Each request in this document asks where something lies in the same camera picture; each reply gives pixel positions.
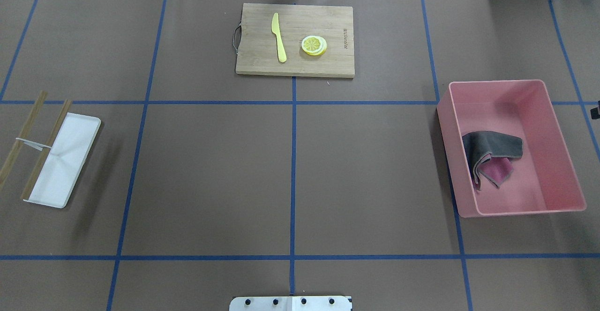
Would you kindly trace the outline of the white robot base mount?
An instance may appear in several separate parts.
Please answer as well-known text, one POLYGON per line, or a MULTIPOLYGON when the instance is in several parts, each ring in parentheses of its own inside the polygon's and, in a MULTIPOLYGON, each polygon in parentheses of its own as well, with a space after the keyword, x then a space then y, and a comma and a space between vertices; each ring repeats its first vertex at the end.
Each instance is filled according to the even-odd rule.
POLYGON ((348 296, 240 296, 230 311, 352 311, 348 296))

